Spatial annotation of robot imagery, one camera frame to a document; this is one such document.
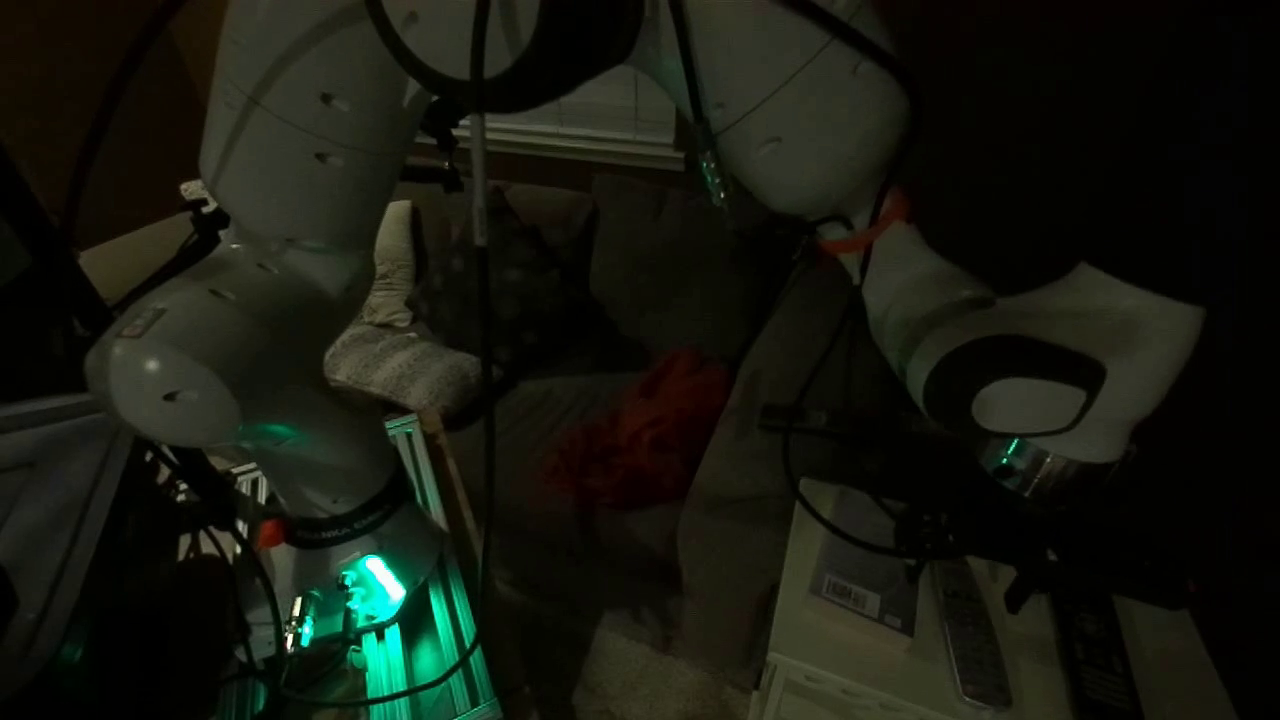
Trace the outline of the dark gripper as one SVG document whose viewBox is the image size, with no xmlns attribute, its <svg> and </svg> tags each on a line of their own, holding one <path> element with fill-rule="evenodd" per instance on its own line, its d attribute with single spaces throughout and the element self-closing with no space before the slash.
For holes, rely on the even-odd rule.
<svg viewBox="0 0 1280 720">
<path fill-rule="evenodd" d="M 979 556 L 1009 562 L 1035 592 L 1116 592 L 1156 609 L 1188 604 L 1188 574 L 1156 528 L 1127 505 L 1030 505 L 1000 489 L 946 438 L 917 438 L 893 457 L 903 505 L 896 542 L 922 558 Z"/>
</svg>

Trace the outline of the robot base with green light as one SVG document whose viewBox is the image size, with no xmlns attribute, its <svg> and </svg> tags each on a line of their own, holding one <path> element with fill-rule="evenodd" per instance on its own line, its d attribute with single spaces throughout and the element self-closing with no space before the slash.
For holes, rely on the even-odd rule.
<svg viewBox="0 0 1280 720">
<path fill-rule="evenodd" d="M 236 542 L 260 597 L 244 720 L 503 720 L 488 523 L 398 506 L 347 549 L 303 549 L 282 519 Z"/>
</svg>

